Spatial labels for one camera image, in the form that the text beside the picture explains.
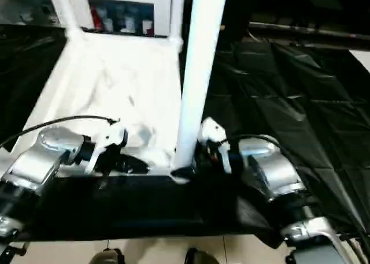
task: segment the metal rod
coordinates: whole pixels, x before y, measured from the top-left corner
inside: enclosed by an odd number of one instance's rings
[[[224,6],[225,0],[193,0],[174,169],[193,160]]]

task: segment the floor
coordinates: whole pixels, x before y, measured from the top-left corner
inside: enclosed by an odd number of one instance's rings
[[[31,243],[25,256],[12,264],[88,264],[97,252],[119,248],[127,264],[183,264],[188,248],[196,247],[217,258],[220,264],[285,264],[289,249],[273,250],[252,235],[110,240],[94,242]]]

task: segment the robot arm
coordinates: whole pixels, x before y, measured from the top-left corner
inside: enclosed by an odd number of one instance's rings
[[[0,180],[0,237],[22,230],[61,164],[88,161],[93,149],[87,136],[63,127],[43,129]]]
[[[225,171],[228,172],[227,167],[230,167],[231,159],[225,156],[230,153],[228,151],[230,145],[225,142],[225,130],[221,125],[207,118],[202,124],[202,131],[199,134],[200,143],[222,144],[218,148],[219,158]],[[323,258],[318,258],[319,262],[327,257],[325,260],[334,261],[330,263],[351,264],[349,254],[312,195],[307,191],[295,167],[276,145],[268,141],[269,139],[277,142],[274,138],[265,135],[263,139],[252,137],[239,141],[238,157],[244,165],[240,177],[246,185],[250,185],[251,182],[258,185],[267,202],[276,210],[280,233],[285,241],[290,246],[300,247],[287,258],[294,260],[289,263],[296,263],[295,261],[314,263],[313,258],[307,255],[318,253],[321,256],[325,254]],[[301,248],[302,243],[309,244],[318,236],[326,237],[335,250],[330,250],[330,246],[328,248],[326,244],[314,248],[305,245],[306,248]]]

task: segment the white vertical pole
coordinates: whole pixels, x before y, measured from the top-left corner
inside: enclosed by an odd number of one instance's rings
[[[179,52],[182,49],[183,40],[181,38],[181,29],[183,24],[184,0],[172,0],[171,5],[171,25],[170,41],[178,47]]]
[[[193,160],[224,6],[225,0],[193,0],[174,169]]]
[[[77,23],[70,0],[59,0],[59,1],[61,4],[63,21],[65,23],[67,36],[71,37],[71,35],[79,34],[81,32],[81,29]]]

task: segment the black plastic sheet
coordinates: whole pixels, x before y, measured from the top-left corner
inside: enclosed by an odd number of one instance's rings
[[[281,237],[230,174],[177,184],[166,176],[57,178],[17,241],[255,234]]]
[[[277,138],[336,229],[370,232],[369,83],[349,51],[238,43],[216,54],[203,116]]]
[[[0,26],[1,141],[22,130],[65,42],[61,28]]]

